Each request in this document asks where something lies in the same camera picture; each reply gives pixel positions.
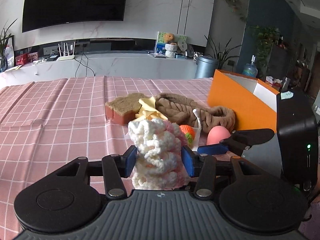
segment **open cardboard box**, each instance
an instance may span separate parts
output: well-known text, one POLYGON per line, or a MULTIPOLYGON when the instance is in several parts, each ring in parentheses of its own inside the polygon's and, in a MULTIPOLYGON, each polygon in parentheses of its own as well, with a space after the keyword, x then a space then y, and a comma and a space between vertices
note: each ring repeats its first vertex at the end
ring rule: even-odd
POLYGON ((278 93, 259 79, 216 70, 208 105, 231 108, 236 113, 235 130, 270 128, 276 132, 278 93))

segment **yellow cloth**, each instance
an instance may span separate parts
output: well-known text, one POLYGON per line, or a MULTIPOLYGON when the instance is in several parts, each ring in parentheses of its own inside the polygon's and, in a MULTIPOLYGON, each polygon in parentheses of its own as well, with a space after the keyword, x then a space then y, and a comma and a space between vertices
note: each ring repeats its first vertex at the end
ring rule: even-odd
POLYGON ((168 120, 166 116, 156 110, 156 99, 154 97, 141 98, 139 99, 139 103, 141 104, 141 108, 139 113, 136 114, 136 119, 134 121, 141 121, 144 119, 151 120, 153 118, 168 120))

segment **orange knitted ball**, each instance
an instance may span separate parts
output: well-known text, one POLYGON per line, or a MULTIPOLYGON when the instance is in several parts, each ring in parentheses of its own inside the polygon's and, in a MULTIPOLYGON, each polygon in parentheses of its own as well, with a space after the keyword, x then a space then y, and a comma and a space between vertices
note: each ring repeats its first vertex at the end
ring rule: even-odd
POLYGON ((196 137, 195 130, 190 125, 180 125, 181 131, 186 135, 187 141, 190 144, 192 144, 193 140, 196 137))

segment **black tv screen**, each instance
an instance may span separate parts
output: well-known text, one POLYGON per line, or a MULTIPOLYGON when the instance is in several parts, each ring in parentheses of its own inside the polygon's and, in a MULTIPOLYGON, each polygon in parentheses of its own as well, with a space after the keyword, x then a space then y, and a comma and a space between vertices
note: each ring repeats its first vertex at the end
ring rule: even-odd
POLYGON ((85 21, 123 21, 125 0, 25 0, 22 32, 85 21))

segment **black circular cover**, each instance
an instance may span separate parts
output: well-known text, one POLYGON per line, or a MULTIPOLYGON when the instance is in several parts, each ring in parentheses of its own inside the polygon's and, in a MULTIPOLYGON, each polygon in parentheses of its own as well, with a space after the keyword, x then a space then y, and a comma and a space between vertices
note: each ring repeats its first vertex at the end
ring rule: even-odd
POLYGON ((244 177, 226 187, 219 197, 221 211, 232 223, 265 234, 299 226, 307 199, 297 188, 271 175, 244 177))
POLYGON ((91 222, 100 209, 100 194, 73 177, 44 178, 21 191, 14 201, 21 225, 43 233, 80 228, 91 222))

